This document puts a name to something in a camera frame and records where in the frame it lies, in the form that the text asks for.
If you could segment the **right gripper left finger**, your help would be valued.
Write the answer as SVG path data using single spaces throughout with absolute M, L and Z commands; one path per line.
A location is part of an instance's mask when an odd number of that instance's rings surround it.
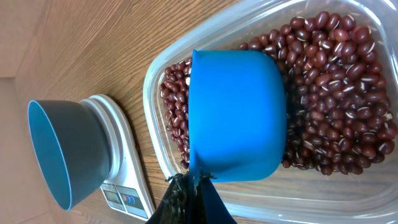
M 167 179 L 169 186 L 147 224 L 193 223 L 194 191 L 189 173 L 175 174 Z

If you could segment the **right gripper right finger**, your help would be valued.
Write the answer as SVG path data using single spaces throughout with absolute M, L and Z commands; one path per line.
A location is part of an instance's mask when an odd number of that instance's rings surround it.
M 213 178 L 210 173 L 200 174 L 195 196 L 195 223 L 236 224 L 212 184 Z

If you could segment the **blue plastic measuring scoop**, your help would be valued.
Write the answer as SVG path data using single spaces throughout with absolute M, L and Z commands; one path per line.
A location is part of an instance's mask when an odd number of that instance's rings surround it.
M 280 70 L 255 50 L 194 50 L 188 95 L 193 218 L 200 174 L 216 182 L 258 181 L 278 168 L 287 109 Z

